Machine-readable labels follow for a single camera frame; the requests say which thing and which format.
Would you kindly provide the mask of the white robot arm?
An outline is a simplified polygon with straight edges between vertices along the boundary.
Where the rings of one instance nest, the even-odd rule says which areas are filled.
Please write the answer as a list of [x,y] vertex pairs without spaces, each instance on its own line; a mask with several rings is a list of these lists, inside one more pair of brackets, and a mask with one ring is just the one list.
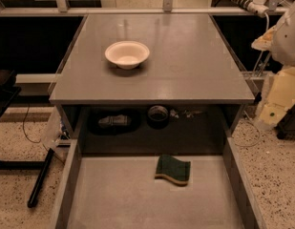
[[273,76],[256,119],[260,127],[275,127],[295,105],[295,1],[277,24],[255,39],[251,47],[270,51],[272,58],[283,65]]

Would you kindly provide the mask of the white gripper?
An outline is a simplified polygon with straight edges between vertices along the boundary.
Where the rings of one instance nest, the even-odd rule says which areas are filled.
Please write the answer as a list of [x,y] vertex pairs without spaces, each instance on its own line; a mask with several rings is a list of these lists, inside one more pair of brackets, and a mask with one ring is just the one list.
[[273,77],[273,83],[265,98],[255,123],[262,130],[269,130],[285,117],[295,105],[295,67],[283,67]]

